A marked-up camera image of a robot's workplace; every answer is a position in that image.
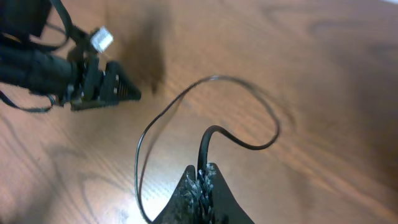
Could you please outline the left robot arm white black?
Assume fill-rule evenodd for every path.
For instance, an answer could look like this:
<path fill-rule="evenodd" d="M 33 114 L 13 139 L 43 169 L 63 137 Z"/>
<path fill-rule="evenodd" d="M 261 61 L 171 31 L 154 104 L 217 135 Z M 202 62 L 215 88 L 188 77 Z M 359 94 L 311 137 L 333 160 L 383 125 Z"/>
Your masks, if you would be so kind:
<path fill-rule="evenodd" d="M 31 41 L 48 25 L 51 9 L 62 21 L 59 32 L 65 40 L 59 45 Z M 98 55 L 112 42 L 105 27 L 87 33 L 74 25 L 60 0 L 1 1 L 1 82 L 50 100 L 48 107 L 23 108 L 28 113 L 46 113 L 67 103 L 81 111 L 140 100 L 141 91 L 119 63 L 99 68 Z"/>

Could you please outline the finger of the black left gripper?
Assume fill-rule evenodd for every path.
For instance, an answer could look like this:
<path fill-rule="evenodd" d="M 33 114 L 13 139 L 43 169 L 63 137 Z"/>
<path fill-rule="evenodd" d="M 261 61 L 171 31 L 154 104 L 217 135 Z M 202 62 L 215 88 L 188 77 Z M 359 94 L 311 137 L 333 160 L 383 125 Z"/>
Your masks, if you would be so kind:
<path fill-rule="evenodd" d="M 101 101 L 139 101 L 141 91 L 128 79 L 119 63 L 110 61 L 106 64 L 99 89 L 99 99 Z"/>
<path fill-rule="evenodd" d="M 103 108 L 108 106 L 116 106 L 118 105 L 118 101 L 81 101 L 79 100 L 72 100 L 70 101 L 70 106 L 72 111 L 82 111 L 82 110 L 90 110 L 90 109 L 97 109 Z"/>

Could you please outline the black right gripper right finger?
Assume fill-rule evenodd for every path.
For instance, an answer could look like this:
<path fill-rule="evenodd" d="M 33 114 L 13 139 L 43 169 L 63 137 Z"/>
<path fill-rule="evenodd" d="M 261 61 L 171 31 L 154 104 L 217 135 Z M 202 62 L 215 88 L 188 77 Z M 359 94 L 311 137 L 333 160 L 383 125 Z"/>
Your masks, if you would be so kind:
<path fill-rule="evenodd" d="M 221 171 L 215 163 L 207 168 L 212 173 L 213 211 L 216 224 L 254 224 L 247 213 L 236 201 Z"/>

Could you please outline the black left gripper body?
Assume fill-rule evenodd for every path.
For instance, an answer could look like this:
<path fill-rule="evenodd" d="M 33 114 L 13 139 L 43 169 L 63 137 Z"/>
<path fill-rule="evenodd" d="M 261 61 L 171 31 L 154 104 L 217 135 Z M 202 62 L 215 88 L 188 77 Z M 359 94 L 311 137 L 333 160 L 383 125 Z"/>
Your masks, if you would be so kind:
<path fill-rule="evenodd" d="M 76 46 L 59 63 L 60 90 L 58 105 L 70 105 L 72 100 L 100 101 L 100 85 L 104 71 L 99 69 L 99 57 L 95 50 Z"/>

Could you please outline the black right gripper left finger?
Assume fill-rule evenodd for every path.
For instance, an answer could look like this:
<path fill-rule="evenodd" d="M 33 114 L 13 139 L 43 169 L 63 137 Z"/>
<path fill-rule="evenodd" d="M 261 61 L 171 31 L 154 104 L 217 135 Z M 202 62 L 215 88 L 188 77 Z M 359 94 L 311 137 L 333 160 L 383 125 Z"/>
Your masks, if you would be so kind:
<path fill-rule="evenodd" d="M 169 202 L 153 221 L 154 224 L 197 224 L 199 223 L 199 201 L 195 187 L 195 167 L 188 165 Z"/>

